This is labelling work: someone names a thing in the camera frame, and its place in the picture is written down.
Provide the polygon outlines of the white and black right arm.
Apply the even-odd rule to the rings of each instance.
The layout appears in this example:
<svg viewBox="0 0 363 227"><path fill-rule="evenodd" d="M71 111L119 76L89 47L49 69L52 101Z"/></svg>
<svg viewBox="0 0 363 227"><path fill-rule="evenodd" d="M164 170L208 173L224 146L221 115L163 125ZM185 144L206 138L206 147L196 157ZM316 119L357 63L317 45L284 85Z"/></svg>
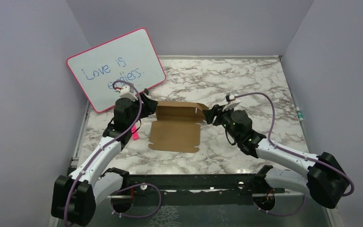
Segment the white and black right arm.
<svg viewBox="0 0 363 227"><path fill-rule="evenodd" d="M252 128L252 119L244 110L215 105L203 114L207 124L222 126L227 138L233 139L231 145L237 146L243 154L286 167L286 170L273 167L257 176L254 179L257 191L290 189L311 196L329 209L334 209L344 197L350 181L332 154L314 155L278 145Z"/></svg>

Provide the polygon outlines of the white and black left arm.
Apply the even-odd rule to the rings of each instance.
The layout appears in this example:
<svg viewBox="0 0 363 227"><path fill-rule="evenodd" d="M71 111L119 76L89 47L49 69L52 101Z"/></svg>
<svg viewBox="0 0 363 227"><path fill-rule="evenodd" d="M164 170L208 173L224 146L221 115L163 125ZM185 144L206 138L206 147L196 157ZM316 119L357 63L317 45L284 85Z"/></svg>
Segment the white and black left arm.
<svg viewBox="0 0 363 227"><path fill-rule="evenodd" d="M126 95L115 102L113 118L103 131L100 142L91 155L68 176L59 175L54 182L51 215L62 219L68 227L85 227L96 207L116 191L124 194L130 182L125 171L117 170L106 176L104 169L127 145L132 127L155 113L158 102L146 94Z"/></svg>

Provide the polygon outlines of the brown cardboard box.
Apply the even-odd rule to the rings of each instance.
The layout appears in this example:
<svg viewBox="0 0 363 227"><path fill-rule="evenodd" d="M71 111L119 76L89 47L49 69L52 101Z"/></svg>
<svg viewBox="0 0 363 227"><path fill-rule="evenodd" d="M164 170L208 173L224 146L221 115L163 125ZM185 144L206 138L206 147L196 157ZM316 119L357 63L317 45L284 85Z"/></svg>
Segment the brown cardboard box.
<svg viewBox="0 0 363 227"><path fill-rule="evenodd" d="M157 151L196 153L200 144L200 123L204 121L205 104L159 101L156 121L152 122L148 145Z"/></svg>

